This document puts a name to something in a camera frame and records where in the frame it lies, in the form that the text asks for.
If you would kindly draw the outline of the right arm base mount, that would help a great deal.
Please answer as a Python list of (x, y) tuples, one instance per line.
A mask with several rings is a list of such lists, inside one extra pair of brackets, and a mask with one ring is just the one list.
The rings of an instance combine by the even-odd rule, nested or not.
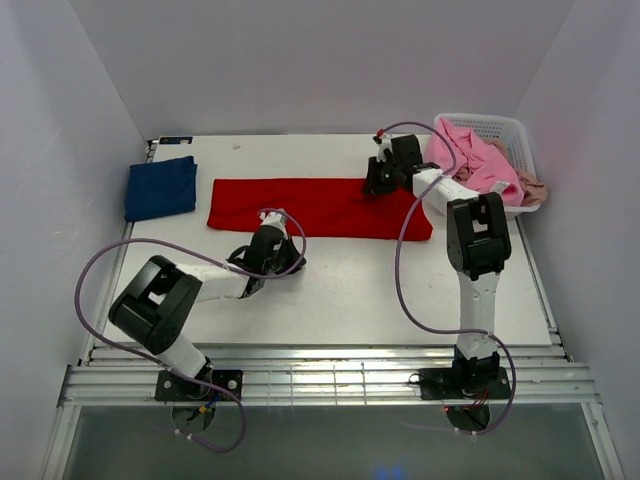
[(489, 428), (490, 401), (512, 399), (511, 384), (502, 367), (495, 376), (469, 383), (458, 379), (452, 368), (422, 368), (409, 376), (408, 385), (418, 388), (423, 401), (441, 401), (452, 427), (468, 434)]

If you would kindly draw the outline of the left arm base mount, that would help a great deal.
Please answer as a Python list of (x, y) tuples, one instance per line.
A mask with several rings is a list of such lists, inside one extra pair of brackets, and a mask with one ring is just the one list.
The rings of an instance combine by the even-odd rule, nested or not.
[[(241, 398), (243, 377), (242, 370), (223, 369), (209, 370), (199, 379), (224, 388)], [(156, 402), (170, 404), (174, 425), (193, 434), (202, 433), (209, 428), (218, 406), (233, 404), (227, 394), (181, 379), (166, 370), (157, 376), (153, 399)]]

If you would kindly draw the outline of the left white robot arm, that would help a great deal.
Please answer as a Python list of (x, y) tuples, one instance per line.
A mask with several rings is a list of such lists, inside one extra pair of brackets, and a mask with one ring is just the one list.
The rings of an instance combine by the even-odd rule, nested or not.
[(295, 274), (306, 264), (283, 227), (262, 225), (226, 262), (176, 264), (150, 257), (111, 305), (108, 319), (168, 367), (178, 382), (204, 381), (211, 361), (183, 334), (198, 303), (240, 300), (261, 290), (267, 279)]

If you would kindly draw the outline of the red t-shirt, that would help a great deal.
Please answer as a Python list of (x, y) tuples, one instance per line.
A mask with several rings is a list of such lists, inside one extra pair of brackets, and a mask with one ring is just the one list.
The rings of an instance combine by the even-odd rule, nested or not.
[(216, 179), (207, 225), (216, 230), (252, 232), (258, 212), (283, 209), (308, 237), (393, 240), (399, 236), (415, 197), (397, 190), (366, 195), (357, 178)]

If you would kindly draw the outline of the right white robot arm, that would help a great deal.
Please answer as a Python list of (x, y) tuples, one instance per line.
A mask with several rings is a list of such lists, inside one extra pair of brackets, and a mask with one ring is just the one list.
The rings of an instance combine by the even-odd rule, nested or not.
[(363, 191), (413, 194), (416, 207), (430, 204), (446, 218), (446, 253), (460, 290), (460, 325), (451, 366), (425, 368), (417, 383), (424, 399), (506, 399), (510, 386), (494, 339), (497, 286), (511, 255), (506, 214), (499, 194), (476, 193), (426, 163), (414, 135), (379, 131), (378, 152), (368, 161)]

